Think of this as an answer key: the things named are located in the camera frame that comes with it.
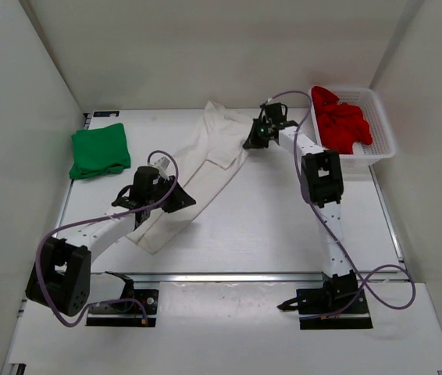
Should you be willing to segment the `white t-shirt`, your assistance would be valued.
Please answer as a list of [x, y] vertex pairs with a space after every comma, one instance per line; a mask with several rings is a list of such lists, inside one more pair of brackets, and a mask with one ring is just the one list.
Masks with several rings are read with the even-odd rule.
[[195, 129], [173, 153], [179, 185], [196, 204], [170, 214], [153, 211], [127, 239], [155, 254], [188, 227], [243, 166], [248, 157], [243, 143], [251, 125], [250, 117], [209, 101]]

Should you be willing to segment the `red t-shirt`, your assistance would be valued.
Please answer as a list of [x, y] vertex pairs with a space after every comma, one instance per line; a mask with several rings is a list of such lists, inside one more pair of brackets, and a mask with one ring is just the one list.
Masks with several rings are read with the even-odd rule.
[[311, 93], [324, 147], [351, 155], [354, 143], [373, 143], [369, 123], [358, 106], [340, 103], [339, 97], [324, 87], [314, 86]]

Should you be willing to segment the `green t-shirt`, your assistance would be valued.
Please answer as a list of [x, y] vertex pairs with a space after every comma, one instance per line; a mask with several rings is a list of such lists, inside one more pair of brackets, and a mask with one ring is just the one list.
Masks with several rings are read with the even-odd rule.
[[127, 137], [122, 123], [93, 130], [78, 130], [71, 137], [72, 180], [119, 174], [131, 167]]

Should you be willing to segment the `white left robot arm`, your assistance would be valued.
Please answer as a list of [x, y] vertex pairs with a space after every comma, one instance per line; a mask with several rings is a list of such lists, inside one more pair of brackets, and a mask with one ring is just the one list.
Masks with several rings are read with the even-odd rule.
[[138, 167], [133, 183], [119, 191], [102, 220], [85, 221], [76, 233], [65, 238], [50, 235], [46, 239], [27, 282], [27, 299], [75, 316], [89, 299], [94, 260], [146, 223], [152, 210], [174, 213], [195, 204], [164, 166], [155, 163]]

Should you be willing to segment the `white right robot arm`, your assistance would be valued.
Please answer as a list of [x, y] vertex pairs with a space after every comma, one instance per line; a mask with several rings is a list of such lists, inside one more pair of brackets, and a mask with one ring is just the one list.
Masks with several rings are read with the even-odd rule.
[[294, 157], [301, 196], [309, 204], [319, 223], [323, 244], [323, 285], [282, 302], [283, 312], [312, 307], [324, 313], [338, 313], [358, 291], [356, 272], [341, 247], [343, 238], [340, 202], [344, 182], [337, 152], [317, 145], [287, 119], [288, 108], [281, 103], [263, 103], [253, 119], [245, 149], [267, 148], [275, 142]]

